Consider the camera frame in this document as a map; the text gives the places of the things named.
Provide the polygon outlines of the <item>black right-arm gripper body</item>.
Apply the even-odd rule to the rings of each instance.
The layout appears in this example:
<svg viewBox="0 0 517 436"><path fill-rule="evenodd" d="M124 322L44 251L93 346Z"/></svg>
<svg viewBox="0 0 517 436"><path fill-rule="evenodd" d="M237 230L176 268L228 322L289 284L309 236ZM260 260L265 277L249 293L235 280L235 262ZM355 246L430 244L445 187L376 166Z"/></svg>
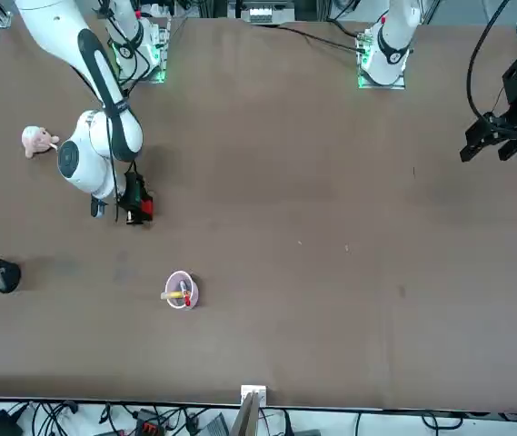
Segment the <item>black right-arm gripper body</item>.
<svg viewBox="0 0 517 436"><path fill-rule="evenodd" d="M145 188L143 176L136 171L127 171L124 177L124 193L118 204L126 212L126 224L151 222L154 218L154 199Z"/></svg>

